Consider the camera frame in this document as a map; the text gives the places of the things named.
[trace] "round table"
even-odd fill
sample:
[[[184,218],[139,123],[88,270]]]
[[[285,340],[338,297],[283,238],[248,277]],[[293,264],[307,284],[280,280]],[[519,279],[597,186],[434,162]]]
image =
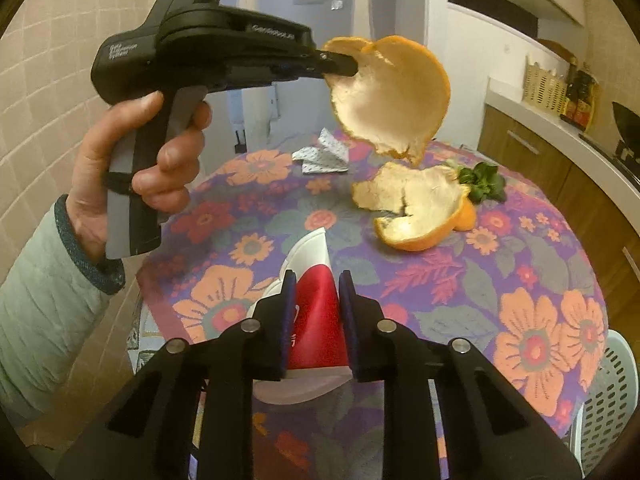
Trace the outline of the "round table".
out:
[[[349,269],[359,294],[422,338],[472,341],[564,435],[602,357],[607,316],[562,215],[534,184],[500,168],[508,200],[479,206],[475,229],[423,253],[392,250],[350,193],[352,182],[389,159],[337,135],[350,147],[347,174],[303,175],[290,152],[314,139],[297,136],[279,150],[229,161],[194,190],[138,273],[162,336],[217,337],[261,297],[294,243],[324,226],[336,275]],[[481,160],[432,142],[423,166],[448,158],[465,166]],[[351,381],[303,404],[255,401],[254,427],[299,478],[380,478],[382,405],[381,384]],[[446,467],[442,436],[438,448]],[[271,466],[256,459],[256,467]]]

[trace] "stove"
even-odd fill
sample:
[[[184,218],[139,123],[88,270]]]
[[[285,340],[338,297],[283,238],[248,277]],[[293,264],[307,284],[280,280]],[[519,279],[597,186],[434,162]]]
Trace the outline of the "stove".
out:
[[[616,153],[601,147],[591,137],[580,134],[580,139],[606,158],[638,191],[640,191],[640,156],[636,158],[623,140],[620,140]]]

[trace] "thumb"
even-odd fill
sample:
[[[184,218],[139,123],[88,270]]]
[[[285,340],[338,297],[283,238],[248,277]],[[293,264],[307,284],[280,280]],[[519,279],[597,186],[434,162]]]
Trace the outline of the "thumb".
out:
[[[162,108],[164,96],[156,91],[140,99],[123,101],[111,107],[84,136],[79,154],[91,160],[111,158],[122,137],[153,119]]]

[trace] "gripper handle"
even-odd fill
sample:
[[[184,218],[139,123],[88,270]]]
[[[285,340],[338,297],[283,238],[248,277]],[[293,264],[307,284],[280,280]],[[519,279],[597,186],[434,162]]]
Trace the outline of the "gripper handle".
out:
[[[156,165],[160,148],[179,135],[207,94],[205,86],[162,89],[164,104],[141,128],[129,132],[111,153],[107,187],[106,257],[119,259],[154,250],[161,242],[158,211],[132,187],[133,176]]]

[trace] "hand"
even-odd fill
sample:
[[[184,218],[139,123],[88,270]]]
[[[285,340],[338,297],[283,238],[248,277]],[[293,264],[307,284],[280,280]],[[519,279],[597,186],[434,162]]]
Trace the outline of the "hand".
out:
[[[124,101],[108,110],[82,140],[66,199],[66,211],[76,238],[89,259],[104,258],[107,240],[107,190],[102,184],[109,170],[111,151],[125,134],[149,122],[162,108],[164,97],[154,92],[133,101]],[[167,142],[158,153],[158,164],[139,171],[133,190],[152,208],[169,214],[182,211],[189,203],[184,187],[198,175],[198,156],[204,147],[202,130],[209,126],[209,105],[198,105],[190,126]]]

